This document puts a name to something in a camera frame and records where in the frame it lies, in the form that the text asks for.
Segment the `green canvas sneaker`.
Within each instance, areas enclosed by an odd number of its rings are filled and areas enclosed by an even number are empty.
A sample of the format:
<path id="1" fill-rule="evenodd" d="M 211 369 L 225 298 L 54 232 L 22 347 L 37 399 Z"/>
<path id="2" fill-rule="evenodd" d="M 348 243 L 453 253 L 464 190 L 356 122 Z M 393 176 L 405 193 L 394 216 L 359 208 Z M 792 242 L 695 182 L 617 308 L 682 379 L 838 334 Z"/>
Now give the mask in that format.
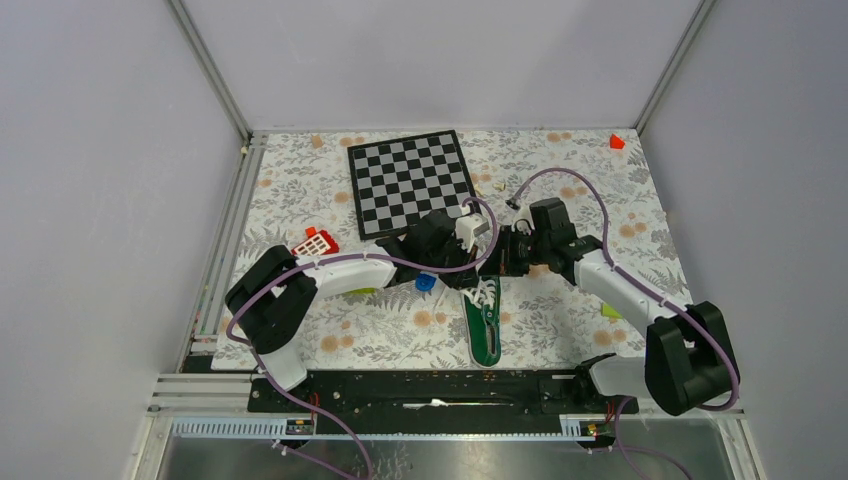
<path id="1" fill-rule="evenodd" d="M 483 276 L 462 294 L 471 358 L 483 368 L 494 367 L 501 358 L 500 280 Z"/>

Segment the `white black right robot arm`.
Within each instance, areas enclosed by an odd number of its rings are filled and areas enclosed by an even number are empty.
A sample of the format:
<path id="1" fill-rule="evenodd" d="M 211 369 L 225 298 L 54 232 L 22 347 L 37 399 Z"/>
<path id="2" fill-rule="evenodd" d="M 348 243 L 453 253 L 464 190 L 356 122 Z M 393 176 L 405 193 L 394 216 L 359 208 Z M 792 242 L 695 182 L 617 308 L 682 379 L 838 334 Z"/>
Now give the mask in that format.
<path id="1" fill-rule="evenodd" d="M 557 198 L 531 204 L 514 226 L 501 227 L 479 274 L 522 277 L 536 265 L 600 298 L 645 339 L 641 357 L 607 354 L 578 366 L 573 396 L 583 410 L 597 412 L 613 397 L 650 397 L 678 416 L 694 408 L 715 410 L 723 394 L 730 403 L 738 397 L 740 374 L 718 307 L 680 302 L 627 272 L 600 239 L 577 234 Z"/>

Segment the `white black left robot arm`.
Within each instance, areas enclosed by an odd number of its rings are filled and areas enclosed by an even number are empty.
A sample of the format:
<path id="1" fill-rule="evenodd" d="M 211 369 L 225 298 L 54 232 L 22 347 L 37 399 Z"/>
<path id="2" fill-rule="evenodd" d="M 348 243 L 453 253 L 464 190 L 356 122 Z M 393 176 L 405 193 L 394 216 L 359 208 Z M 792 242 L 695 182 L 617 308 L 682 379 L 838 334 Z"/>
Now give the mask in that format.
<path id="1" fill-rule="evenodd" d="M 260 369 L 275 381 L 272 398 L 285 410 L 299 410 L 311 387 L 293 339 L 315 301 L 410 283 L 422 273 L 469 288 L 476 283 L 476 240 L 489 227 L 478 213 L 453 219 L 433 211 L 405 235 L 361 253 L 298 256 L 284 245 L 272 247 L 227 292 L 230 325 L 242 330 Z"/>

